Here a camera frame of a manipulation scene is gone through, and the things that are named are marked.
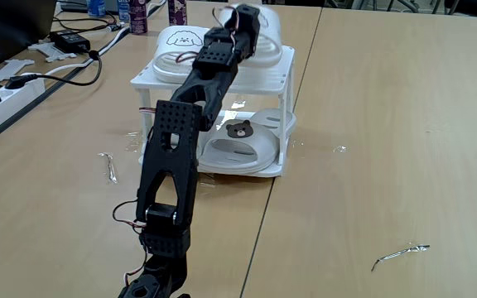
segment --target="black robotic arm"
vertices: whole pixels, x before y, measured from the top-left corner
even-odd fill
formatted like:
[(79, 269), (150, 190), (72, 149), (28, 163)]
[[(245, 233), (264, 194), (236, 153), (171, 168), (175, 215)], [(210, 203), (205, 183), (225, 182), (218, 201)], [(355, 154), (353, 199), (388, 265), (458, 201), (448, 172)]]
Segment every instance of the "black robotic arm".
[[(257, 8), (240, 5), (224, 27), (209, 30), (185, 83), (170, 101), (157, 102), (136, 209), (137, 221), (146, 223), (139, 240), (152, 257), (141, 276), (125, 286), (119, 298), (168, 298), (186, 280), (186, 252), (198, 180), (198, 134), (211, 129), (239, 63), (255, 52), (258, 14)], [(203, 108), (195, 104), (199, 101), (205, 101)], [(175, 147), (171, 144), (173, 134), (179, 136)], [(167, 175), (176, 186), (176, 206), (156, 202), (157, 190)]]

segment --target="wooden desk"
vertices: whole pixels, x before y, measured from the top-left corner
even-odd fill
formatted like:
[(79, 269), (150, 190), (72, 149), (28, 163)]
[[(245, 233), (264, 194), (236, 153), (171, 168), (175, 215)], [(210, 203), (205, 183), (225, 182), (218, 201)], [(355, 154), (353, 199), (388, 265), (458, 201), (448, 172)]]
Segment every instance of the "wooden desk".
[(244, 297), (477, 296), (477, 18), (323, 10), (296, 113)]
[[(59, 19), (74, 19), (74, 18), (86, 18), (89, 17), (87, 13), (78, 13), (78, 12), (61, 12), (58, 16)], [(104, 20), (109, 22), (112, 21), (111, 17), (105, 17)], [(94, 22), (94, 21), (80, 21), (80, 22), (64, 22), (64, 25), (73, 27), (73, 28), (90, 28), (98, 25), (102, 25), (103, 23)], [(59, 22), (53, 22), (51, 30), (58, 31), (63, 30), (64, 28), (60, 25)], [(116, 35), (116, 32), (110, 32), (107, 29), (101, 31), (90, 31), (90, 32), (83, 32), (81, 35), (89, 40), (91, 44), (91, 48), (94, 50), (100, 50), (103, 46), (106, 46)], [(66, 58), (64, 60), (55, 60), (51, 63), (46, 61), (46, 56), (40, 53), (37, 50), (28, 50), (25, 49), (20, 53), (14, 55), (10, 59), (18, 59), (18, 60), (34, 60), (34, 65), (28, 65), (24, 67), (18, 74), (26, 73), (26, 72), (37, 72), (37, 73), (46, 73), (49, 70), (53, 70), (56, 67), (62, 65), (71, 65), (71, 64), (78, 64), (86, 61), (88, 59), (88, 55), (78, 54), (75, 58)], [(0, 64), (0, 69), (5, 65), (5, 63)], [(63, 78), (73, 69), (69, 70), (61, 70), (57, 72), (55, 76)], [(52, 79), (46, 79), (46, 87), (49, 88), (54, 85), (56, 81)]]
[[(213, 26), (213, 6), (189, 2), (190, 24)], [(285, 43), (296, 48), (298, 86), (320, 9), (274, 9)], [(127, 134), (141, 129), (129, 80), (152, 58), (167, 22), (162, 10), (147, 36), (127, 36), (104, 55), (97, 84), (65, 85), (0, 135), (0, 297), (117, 296), (122, 274), (140, 265), (136, 235), (111, 211), (135, 196), (141, 172), (139, 153), (127, 151)], [(88, 67), (75, 79), (94, 75)], [(113, 153), (117, 185), (103, 174), (103, 151)], [(183, 291), (239, 296), (271, 186), (272, 179), (202, 176)], [(171, 185), (158, 197), (172, 197)], [(118, 215), (132, 219), (133, 206)]]

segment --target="power adapter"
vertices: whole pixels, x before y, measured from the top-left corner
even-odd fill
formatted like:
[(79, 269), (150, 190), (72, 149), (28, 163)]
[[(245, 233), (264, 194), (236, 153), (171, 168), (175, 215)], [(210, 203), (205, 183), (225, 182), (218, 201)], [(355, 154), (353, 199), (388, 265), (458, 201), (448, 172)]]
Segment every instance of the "power adapter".
[(89, 41), (72, 30), (53, 31), (49, 38), (65, 53), (86, 53), (91, 49)]

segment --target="small wire piece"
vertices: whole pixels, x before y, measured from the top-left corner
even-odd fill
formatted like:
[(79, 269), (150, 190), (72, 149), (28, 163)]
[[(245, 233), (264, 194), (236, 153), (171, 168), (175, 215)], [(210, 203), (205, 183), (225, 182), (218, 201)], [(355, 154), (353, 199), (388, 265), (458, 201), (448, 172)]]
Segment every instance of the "small wire piece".
[(116, 222), (119, 222), (119, 223), (127, 224), (127, 225), (129, 225), (130, 227), (132, 227), (132, 228), (145, 228), (145, 227), (146, 227), (146, 224), (138, 224), (138, 223), (137, 223), (137, 220), (129, 221), (129, 220), (126, 220), (126, 219), (118, 219), (118, 218), (115, 216), (115, 213), (117, 212), (117, 210), (118, 210), (119, 208), (123, 207), (125, 204), (131, 204), (131, 203), (136, 203), (136, 202), (137, 202), (137, 199), (131, 200), (131, 201), (122, 202), (121, 204), (118, 204), (117, 206), (115, 206), (115, 208), (113, 208), (113, 212), (112, 212), (113, 220), (115, 220)]
[(147, 259), (148, 259), (147, 249), (143, 246), (142, 250), (145, 252), (145, 259), (143, 260), (140, 267), (138, 267), (138, 268), (136, 268), (136, 269), (134, 269), (130, 272), (124, 273), (123, 280), (124, 280), (124, 285), (125, 286), (130, 286), (130, 281), (128, 280), (128, 277), (133, 276), (133, 275), (137, 274), (138, 272), (140, 272), (145, 267), (145, 264), (147, 263)]
[(380, 257), (377, 259), (377, 261), (375, 261), (375, 263), (373, 264), (373, 267), (371, 268), (371, 272), (374, 271), (374, 268), (381, 262), (384, 262), (386, 260), (389, 260), (390, 258), (394, 258), (394, 257), (398, 257), (398, 256), (401, 256), (403, 255), (404, 253), (406, 252), (425, 252), (427, 251), (428, 249), (430, 249), (430, 245), (425, 245), (425, 244), (420, 244), (420, 245), (416, 245), (414, 247), (411, 247), (411, 248), (406, 248), (406, 249), (403, 249), (402, 251), (398, 251), (398, 252), (394, 252), (392, 254), (388, 254), (387, 256), (384, 256), (384, 257)]
[[(192, 55), (182, 58), (185, 54), (192, 54)], [(198, 52), (195, 52), (193, 50), (188, 50), (187, 52), (183, 52), (176, 57), (176, 63), (181, 63), (183, 61), (187, 61), (190, 59), (196, 59), (196, 57), (198, 57)]]
[(111, 153), (100, 152), (98, 156), (106, 157), (106, 162), (108, 163), (108, 179), (110, 182), (117, 184), (117, 175), (115, 175), (115, 166), (113, 166), (113, 156)]

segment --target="laptop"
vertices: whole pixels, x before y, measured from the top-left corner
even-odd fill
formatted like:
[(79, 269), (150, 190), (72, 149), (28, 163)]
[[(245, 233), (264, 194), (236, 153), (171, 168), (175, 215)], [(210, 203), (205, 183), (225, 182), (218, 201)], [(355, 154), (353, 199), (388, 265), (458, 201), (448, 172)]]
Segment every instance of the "laptop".
[(0, 0), (0, 63), (44, 39), (56, 0)]

